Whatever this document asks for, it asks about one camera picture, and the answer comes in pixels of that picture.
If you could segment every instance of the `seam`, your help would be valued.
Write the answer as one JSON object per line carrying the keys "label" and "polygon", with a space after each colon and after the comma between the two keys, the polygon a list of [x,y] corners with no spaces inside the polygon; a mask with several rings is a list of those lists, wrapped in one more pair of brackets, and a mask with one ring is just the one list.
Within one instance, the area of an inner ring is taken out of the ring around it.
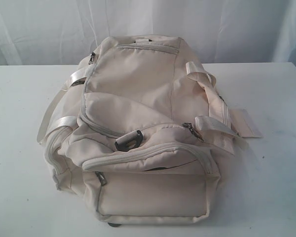
{"label": "seam", "polygon": [[[180,43],[179,43],[179,52],[180,52],[180,47],[181,47],[181,41],[182,39],[180,38]],[[174,63],[173,63],[173,78],[172,78],[172,88],[171,88],[171,92],[170,92],[170,111],[171,111],[171,119],[173,120],[173,111],[172,111],[172,93],[174,90],[174,76],[175,76],[175,70],[176,70],[176,60],[178,58],[178,54],[176,55],[176,58],[174,59]]]}

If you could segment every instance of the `table surface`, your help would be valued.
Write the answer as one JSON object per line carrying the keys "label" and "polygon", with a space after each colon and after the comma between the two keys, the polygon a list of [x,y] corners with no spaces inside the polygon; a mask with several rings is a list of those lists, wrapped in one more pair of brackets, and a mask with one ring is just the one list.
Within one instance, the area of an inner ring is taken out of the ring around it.
{"label": "table surface", "polygon": [[235,158],[210,218],[191,226],[109,227],[59,192],[36,143],[47,105],[76,66],[0,66],[0,236],[296,237],[296,68],[205,64],[229,106],[247,109],[264,138]]}

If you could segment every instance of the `fabric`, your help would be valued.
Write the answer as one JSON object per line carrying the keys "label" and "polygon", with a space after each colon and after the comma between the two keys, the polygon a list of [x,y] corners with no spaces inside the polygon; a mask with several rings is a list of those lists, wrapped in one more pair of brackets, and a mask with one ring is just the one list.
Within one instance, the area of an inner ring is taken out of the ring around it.
{"label": "fabric", "polygon": [[108,36],[149,34],[203,63],[296,64],[296,0],[0,0],[0,65],[77,64]]}
{"label": "fabric", "polygon": [[208,217],[221,178],[213,154],[232,153],[240,139],[215,77],[178,37],[109,37],[89,58],[42,122],[56,187],[83,194],[105,222]]}

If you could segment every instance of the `white backdrop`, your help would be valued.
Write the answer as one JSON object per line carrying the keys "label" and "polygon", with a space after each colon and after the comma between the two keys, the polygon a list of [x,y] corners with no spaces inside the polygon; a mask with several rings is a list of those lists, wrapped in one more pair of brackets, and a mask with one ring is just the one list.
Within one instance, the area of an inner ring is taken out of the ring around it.
{"label": "white backdrop", "polygon": [[77,64],[143,34],[183,37],[203,63],[296,65],[296,0],[0,0],[0,65]]}

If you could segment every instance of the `bag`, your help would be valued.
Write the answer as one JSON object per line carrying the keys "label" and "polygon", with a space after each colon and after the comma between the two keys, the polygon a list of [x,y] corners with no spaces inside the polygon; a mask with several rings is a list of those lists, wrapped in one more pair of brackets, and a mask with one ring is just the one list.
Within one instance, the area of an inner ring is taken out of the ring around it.
{"label": "bag", "polygon": [[189,224],[209,216],[233,153],[216,79],[176,37],[109,37],[48,107],[37,140],[59,190],[100,221]]}

